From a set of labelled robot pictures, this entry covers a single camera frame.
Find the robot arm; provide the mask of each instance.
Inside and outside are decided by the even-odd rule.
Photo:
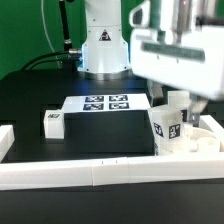
[[[224,99],[224,29],[223,21],[213,18],[215,5],[208,0],[145,0],[130,13],[134,74],[188,90],[194,96],[188,121],[207,99]]]

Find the white plastic part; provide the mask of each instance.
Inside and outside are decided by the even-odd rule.
[[[220,151],[220,141],[216,138],[202,137],[197,140],[198,151],[201,153],[217,153]]]
[[[200,124],[220,131],[224,151],[224,130],[210,118],[201,116]],[[0,190],[224,178],[224,153],[8,163],[0,177]]]
[[[121,0],[85,0],[87,39],[79,71],[118,73],[130,68],[128,45],[122,37]]]
[[[66,97],[62,106],[63,113],[114,112],[119,110],[147,110],[150,108],[146,94],[118,94]]]
[[[129,183],[224,177],[224,153],[128,158]]]
[[[93,162],[93,185],[128,183],[127,158],[103,159]]]
[[[189,91],[168,91],[167,92],[168,105],[176,109],[187,109],[191,104]]]
[[[205,62],[144,51],[143,42],[156,43],[153,33],[137,28],[132,32],[130,55],[134,74],[209,99],[224,98],[223,28],[203,27],[201,31],[182,35],[182,47],[204,50]]]
[[[162,105],[149,108],[148,114],[154,137],[171,140],[182,136],[183,122],[180,110]]]
[[[15,137],[13,132],[13,126],[0,126],[0,162],[3,160],[14,141]]]
[[[0,165],[0,190],[92,185],[91,160]]]
[[[135,23],[135,16],[136,13],[141,11],[142,18],[141,23],[136,24]],[[132,11],[129,14],[129,23],[132,27],[147,27],[149,25],[149,13],[150,13],[150,1],[144,1],[140,5],[138,5],[136,8],[132,9]]]
[[[202,115],[199,120],[199,127],[211,131],[220,140],[220,149],[224,152],[224,129],[210,115]]]
[[[60,110],[46,110],[44,131],[46,138],[64,139],[64,113]]]

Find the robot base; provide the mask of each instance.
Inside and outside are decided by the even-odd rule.
[[[94,79],[99,81],[104,80],[115,80],[115,79],[123,79],[133,75],[131,69],[127,69],[121,72],[116,73],[90,73],[90,72],[79,72],[79,76],[86,79]]]

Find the white block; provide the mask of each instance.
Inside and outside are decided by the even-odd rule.
[[[148,109],[154,136],[165,140],[182,136],[183,122],[181,111],[168,105]]]
[[[60,110],[47,110],[44,117],[46,138],[64,139],[64,113]]]
[[[0,162],[3,160],[14,141],[15,137],[13,132],[13,126],[0,126]]]
[[[92,186],[91,160],[1,164],[0,190]]]
[[[129,183],[224,177],[224,153],[128,158]]]
[[[122,101],[111,101],[110,97],[125,96]],[[89,95],[66,97],[62,106],[64,113],[115,112],[123,110],[147,110],[150,108],[146,94]]]
[[[102,159],[93,162],[93,185],[129,182],[127,158]]]

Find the black table surface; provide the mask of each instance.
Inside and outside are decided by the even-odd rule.
[[[15,143],[2,163],[147,156],[147,111],[65,115],[64,140],[46,140],[47,109],[66,96],[147,93],[146,80],[94,81],[60,70],[13,72],[0,81],[0,125]],[[0,192],[1,223],[223,223],[224,180]]]

